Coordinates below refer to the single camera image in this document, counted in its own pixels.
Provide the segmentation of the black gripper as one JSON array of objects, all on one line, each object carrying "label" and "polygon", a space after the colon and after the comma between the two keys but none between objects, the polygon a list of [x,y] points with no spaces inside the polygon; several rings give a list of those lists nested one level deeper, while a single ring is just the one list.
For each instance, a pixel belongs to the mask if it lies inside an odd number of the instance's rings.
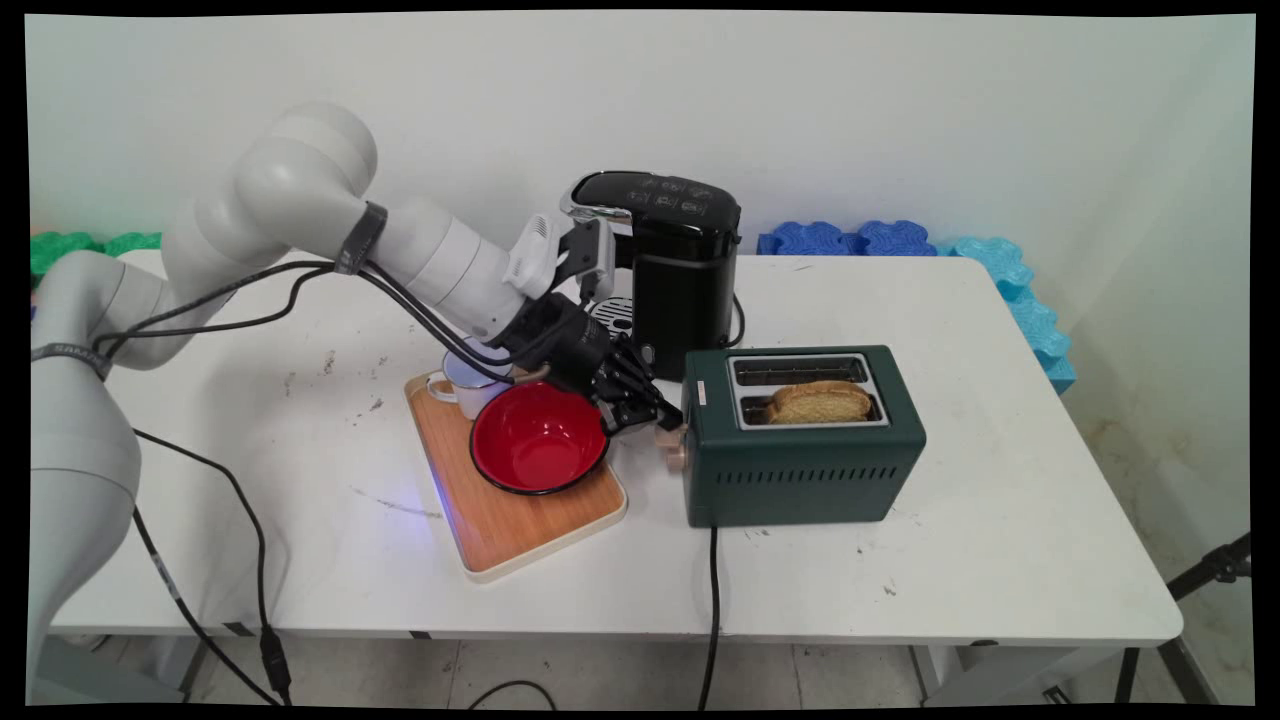
[{"label": "black gripper", "polygon": [[545,380],[562,391],[598,397],[605,437],[650,424],[662,430],[685,424],[684,413],[654,384],[640,347],[631,338],[612,340],[603,324],[561,293],[526,301],[495,336],[494,347],[522,369],[548,366]]}]

